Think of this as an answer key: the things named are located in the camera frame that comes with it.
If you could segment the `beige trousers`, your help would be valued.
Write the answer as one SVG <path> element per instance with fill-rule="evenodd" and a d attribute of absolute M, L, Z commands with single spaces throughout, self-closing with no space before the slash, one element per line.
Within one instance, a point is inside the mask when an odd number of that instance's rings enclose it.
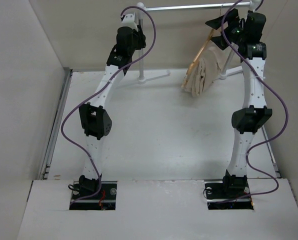
<path fill-rule="evenodd" d="M 203 50 L 197 65 L 183 80 L 181 88 L 193 97 L 200 97 L 212 83 L 219 78 L 231 49 L 219 49 L 213 42 L 209 42 Z"/>

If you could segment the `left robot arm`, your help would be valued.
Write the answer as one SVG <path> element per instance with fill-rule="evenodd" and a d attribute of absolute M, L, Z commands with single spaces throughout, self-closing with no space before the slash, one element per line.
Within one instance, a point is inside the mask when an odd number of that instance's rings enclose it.
<path fill-rule="evenodd" d="M 87 142 L 87 151 L 91 159 L 86 161 L 82 175 L 78 180 L 79 198 L 94 200 L 101 195 L 100 178 L 101 153 L 104 136 L 107 136 L 112 128 L 112 120 L 105 109 L 109 103 L 113 91 L 125 77 L 136 50 L 146 47 L 146 36 L 140 25 L 137 29 L 127 26 L 117 30 L 116 44 L 112 48 L 106 61 L 104 75 L 100 81 L 95 97 L 79 107 L 81 126 L 84 130 Z"/>

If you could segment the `white clothes rack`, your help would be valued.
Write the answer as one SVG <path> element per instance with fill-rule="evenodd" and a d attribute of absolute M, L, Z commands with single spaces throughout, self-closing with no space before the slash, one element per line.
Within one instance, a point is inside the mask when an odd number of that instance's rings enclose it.
<path fill-rule="evenodd" d="M 255 11 L 259 9 L 263 4 L 262 0 L 239 0 L 238 3 L 235 4 L 236 7 L 248 7 L 250 11 Z M 175 10 L 192 10 L 192 9 L 228 9 L 233 5 L 233 3 L 209 3 L 209 4 L 195 4 L 195 5 L 177 5 L 177 6 L 159 6 L 159 7 L 145 7 L 145 5 L 142 2 L 138 2 L 136 6 L 128 6 L 124 10 L 122 10 L 120 14 L 120 18 L 122 22 L 125 22 L 127 20 L 126 11 L 130 9 L 135 9 L 136 12 L 133 13 L 134 22 L 137 25 L 137 28 L 143 27 L 143 18 L 144 15 L 147 15 L 149 12 L 153 11 L 175 11 Z M 214 34 L 214 30 L 211 30 L 211 32 L 208 35 L 207 40 L 201 47 L 201 49 L 198 51 L 197 55 L 194 57 L 192 63 L 189 65 L 185 79 L 188 80 L 190 75 L 193 72 L 193 69 L 198 65 L 199 58 L 202 55 L 203 50 L 207 47 L 207 44 L 211 41 L 211 37 Z M 150 81 L 149 78 L 146 78 L 144 76 L 144 51 L 139 51 L 139 76 L 135 82 L 132 82 L 133 84 L 144 84 L 148 81 Z"/>

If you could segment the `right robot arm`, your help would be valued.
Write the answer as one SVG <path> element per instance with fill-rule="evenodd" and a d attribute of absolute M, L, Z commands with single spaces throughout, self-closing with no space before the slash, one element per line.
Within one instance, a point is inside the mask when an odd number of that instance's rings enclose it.
<path fill-rule="evenodd" d="M 246 18 L 240 18 L 239 11 L 234 8 L 206 22 L 206 25 L 215 30 L 227 24 L 221 30 L 221 36 L 211 40 L 221 50 L 233 44 L 233 49 L 242 56 L 240 62 L 244 77 L 243 105 L 231 117 L 234 129 L 231 160 L 221 183 L 205 184 L 205 194 L 209 200 L 235 199 L 247 193 L 246 153 L 257 131 L 273 114 L 265 100 L 264 86 L 258 79 L 264 76 L 267 58 L 267 46 L 261 42 L 266 20 L 264 14 L 254 11 L 248 11 Z"/>

